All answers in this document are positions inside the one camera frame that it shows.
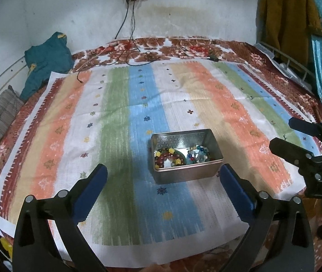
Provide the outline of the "green jade bangle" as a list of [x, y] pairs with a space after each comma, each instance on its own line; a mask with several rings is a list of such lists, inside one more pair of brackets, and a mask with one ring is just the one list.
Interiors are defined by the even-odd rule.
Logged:
[[186, 156], [179, 150], [175, 150], [174, 164], [175, 166], [183, 166], [187, 164]]

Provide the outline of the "mustard hanging garment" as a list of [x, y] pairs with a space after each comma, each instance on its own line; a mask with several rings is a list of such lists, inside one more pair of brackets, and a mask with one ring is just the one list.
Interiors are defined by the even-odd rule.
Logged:
[[315, 0], [260, 0], [259, 13], [262, 41], [307, 67], [311, 37], [322, 37]]

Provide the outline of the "striped colourful woven cloth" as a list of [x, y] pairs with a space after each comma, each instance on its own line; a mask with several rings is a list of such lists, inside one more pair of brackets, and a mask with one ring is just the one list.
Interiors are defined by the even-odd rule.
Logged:
[[240, 176], [288, 199], [305, 184], [295, 166], [270, 152], [270, 140], [316, 155], [322, 143], [291, 130], [287, 109], [262, 84], [244, 64], [207, 60], [52, 74], [0, 175], [0, 231], [14, 236], [27, 195], [52, 197], [102, 163], [107, 183], [79, 229], [105, 266], [164, 264], [241, 237], [247, 224], [217, 173], [157, 184], [150, 139], [210, 129]]

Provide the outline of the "metal bed headboard rail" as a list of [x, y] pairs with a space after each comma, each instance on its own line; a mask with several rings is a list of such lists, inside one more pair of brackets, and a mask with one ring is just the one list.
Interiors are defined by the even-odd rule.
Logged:
[[12, 87], [19, 96], [28, 78], [28, 67], [24, 56], [0, 73], [0, 94]]

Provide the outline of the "grey plaid pillow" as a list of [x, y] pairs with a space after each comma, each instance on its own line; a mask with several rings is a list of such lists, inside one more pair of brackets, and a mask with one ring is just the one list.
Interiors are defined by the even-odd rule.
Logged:
[[0, 141], [23, 105], [24, 102], [21, 101], [10, 85], [0, 94]]

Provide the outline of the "white metal rack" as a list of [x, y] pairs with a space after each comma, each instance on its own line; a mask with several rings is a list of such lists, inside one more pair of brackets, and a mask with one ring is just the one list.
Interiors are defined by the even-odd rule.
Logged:
[[264, 42], [257, 42], [254, 47], [264, 53], [273, 65], [283, 73], [288, 79], [300, 85], [305, 90], [314, 94], [316, 90], [316, 76], [308, 68], [294, 60], [291, 56], [286, 55]]

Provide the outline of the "red floral bedsheet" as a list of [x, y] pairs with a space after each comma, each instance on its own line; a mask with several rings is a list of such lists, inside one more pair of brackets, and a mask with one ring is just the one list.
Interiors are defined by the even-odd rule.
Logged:
[[[277, 104], [282, 105], [283, 109], [287, 109], [289, 117], [301, 118], [303, 114], [311, 120], [322, 122], [322, 102], [318, 97], [313, 96], [292, 80], [287, 80], [283, 73], [277, 71], [277, 68], [272, 65], [266, 55], [248, 43], [204, 37], [145, 37], [137, 39], [136, 43], [141, 50], [140, 52], [132, 48], [128, 40], [123, 39], [111, 42], [106, 47], [100, 46], [97, 49], [75, 53], [72, 55], [73, 60], [75, 60], [75, 70], [79, 68], [80, 71], [85, 71], [95, 66], [105, 66], [106, 63], [113, 63], [111, 61], [117, 60], [119, 56], [119, 64], [125, 62], [124, 60], [130, 61], [132, 56], [136, 59], [137, 64], [141, 64], [141, 62], [150, 63], [153, 60], [162, 61], [171, 58], [206, 59], [208, 55], [213, 54], [220, 61], [246, 63], [247, 67], [251, 68], [253, 72], [255, 71], [266, 84], [271, 84], [271, 88], [267, 88], [267, 91], [275, 97]], [[15, 120], [1, 139], [0, 171], [5, 166], [26, 119], [45, 91], [46, 84], [24, 102], [24, 106], [19, 110]], [[234, 244], [238, 244], [239, 239], [234, 239], [230, 243], [221, 245], [221, 247], [202, 255], [177, 260], [171, 264], [171, 269], [172, 271], [216, 271], [227, 262], [232, 254], [232, 249], [235, 248]], [[315, 249], [317, 271], [318, 268], [322, 267], [322, 239], [315, 237], [314, 243], [317, 244], [317, 249]], [[10, 258], [12, 258], [12, 245], [13, 238], [4, 231], [0, 231], [0, 248], [6, 250], [4, 253], [8, 253]]]

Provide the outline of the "teal garment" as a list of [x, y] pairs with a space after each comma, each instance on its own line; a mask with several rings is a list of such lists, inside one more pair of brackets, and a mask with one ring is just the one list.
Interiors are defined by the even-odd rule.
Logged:
[[28, 77], [19, 96], [27, 101], [46, 84], [52, 72], [67, 74], [74, 66], [72, 54], [67, 47], [67, 36], [55, 32], [43, 44], [32, 46], [24, 52], [29, 68]]

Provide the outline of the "small black device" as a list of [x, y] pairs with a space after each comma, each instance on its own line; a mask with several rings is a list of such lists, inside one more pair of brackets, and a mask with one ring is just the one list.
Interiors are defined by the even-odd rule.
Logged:
[[220, 61], [220, 59], [217, 56], [213, 55], [213, 54], [210, 54], [208, 56], [208, 59], [213, 61], [213, 62], [219, 62]]

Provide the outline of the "silver metal tin box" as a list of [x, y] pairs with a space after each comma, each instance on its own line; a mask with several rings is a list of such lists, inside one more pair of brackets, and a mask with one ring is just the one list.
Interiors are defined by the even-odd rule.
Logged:
[[157, 184], [212, 177], [224, 159], [210, 129], [157, 133], [152, 135], [150, 144]]

